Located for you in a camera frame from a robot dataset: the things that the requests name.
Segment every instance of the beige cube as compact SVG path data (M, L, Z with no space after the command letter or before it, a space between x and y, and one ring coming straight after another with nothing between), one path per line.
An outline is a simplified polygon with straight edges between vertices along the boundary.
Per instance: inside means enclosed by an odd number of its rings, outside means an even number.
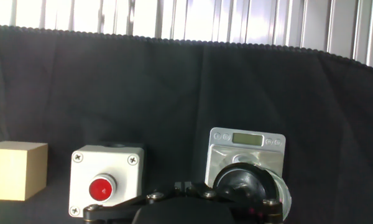
M0 200L24 201L45 188L48 145L0 142Z

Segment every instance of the bolt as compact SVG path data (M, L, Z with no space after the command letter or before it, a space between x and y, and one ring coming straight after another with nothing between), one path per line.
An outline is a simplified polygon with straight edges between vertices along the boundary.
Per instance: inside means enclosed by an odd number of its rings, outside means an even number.
M217 195L217 193L214 190L208 190L205 193L203 193L203 197L207 198L207 199L213 198L216 195Z
M162 197L164 197L164 194L162 192L154 192L150 195L147 195L147 199L154 199L154 200L161 199Z
M71 216L78 216L80 214L80 209L76 206L72 206L69 209L69 213Z
M89 211L93 211L93 210L96 210L97 208L99 208L99 205L92 204L92 205L89 205L86 209Z
M83 160L83 155L80 152L75 152L73 153L72 159L75 162L81 162Z
M134 156L134 155L131 155L131 156L129 156L127 161L129 162L130 165L134 166L138 163L138 157Z

